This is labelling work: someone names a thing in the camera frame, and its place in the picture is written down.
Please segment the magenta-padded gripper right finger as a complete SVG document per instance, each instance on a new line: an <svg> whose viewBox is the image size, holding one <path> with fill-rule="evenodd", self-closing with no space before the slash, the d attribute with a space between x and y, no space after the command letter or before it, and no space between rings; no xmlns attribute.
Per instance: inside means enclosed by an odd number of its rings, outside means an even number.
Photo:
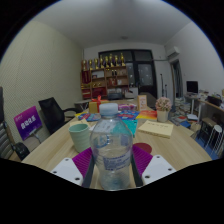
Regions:
<svg viewBox="0 0 224 224"><path fill-rule="evenodd" d="M161 155L153 156L136 144L132 148L131 164L137 187L145 186L175 172Z"/></svg>

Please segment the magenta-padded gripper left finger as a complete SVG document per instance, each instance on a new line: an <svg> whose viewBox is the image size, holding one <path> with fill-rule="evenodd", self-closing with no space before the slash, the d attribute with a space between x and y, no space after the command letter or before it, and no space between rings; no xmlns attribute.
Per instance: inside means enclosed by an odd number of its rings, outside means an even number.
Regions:
<svg viewBox="0 0 224 224"><path fill-rule="evenodd" d="M89 188L94 170L92 150L87 148L74 158L64 158L51 173L84 188Z"/></svg>

